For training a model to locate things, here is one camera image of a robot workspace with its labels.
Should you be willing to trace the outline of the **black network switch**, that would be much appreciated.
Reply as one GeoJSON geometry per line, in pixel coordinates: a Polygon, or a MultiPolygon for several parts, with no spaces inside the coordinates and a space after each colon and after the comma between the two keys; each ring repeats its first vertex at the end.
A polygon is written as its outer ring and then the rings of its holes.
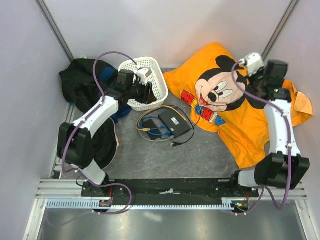
{"type": "Polygon", "coordinates": [[[181,137],[191,130],[187,120],[184,120],[176,111],[167,109],[161,112],[158,117],[167,126],[175,138],[181,137]]]}

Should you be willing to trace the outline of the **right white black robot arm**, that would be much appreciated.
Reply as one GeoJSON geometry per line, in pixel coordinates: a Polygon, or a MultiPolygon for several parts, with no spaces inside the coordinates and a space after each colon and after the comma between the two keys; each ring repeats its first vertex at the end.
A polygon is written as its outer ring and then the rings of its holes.
{"type": "Polygon", "coordinates": [[[292,124],[292,98],[283,84],[288,64],[279,60],[264,63],[254,53],[239,61],[247,68],[247,79],[254,92],[249,99],[264,104],[269,132],[269,154],[253,170],[240,170],[238,179],[229,184],[235,197],[257,186],[294,190],[310,168],[310,160],[302,157],[292,124]]]}

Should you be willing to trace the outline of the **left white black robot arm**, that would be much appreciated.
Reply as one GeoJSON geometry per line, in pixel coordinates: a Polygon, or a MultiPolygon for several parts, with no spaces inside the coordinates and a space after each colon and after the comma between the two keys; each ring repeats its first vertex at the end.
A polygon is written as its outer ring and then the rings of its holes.
{"type": "Polygon", "coordinates": [[[92,184],[92,191],[99,197],[106,196],[110,185],[106,173],[95,161],[93,138],[99,128],[116,114],[129,100],[149,105],[157,99],[153,84],[148,81],[152,70],[142,67],[137,71],[120,70],[117,80],[102,93],[99,101],[81,118],[59,127],[57,157],[62,163],[74,166],[92,184]]]}

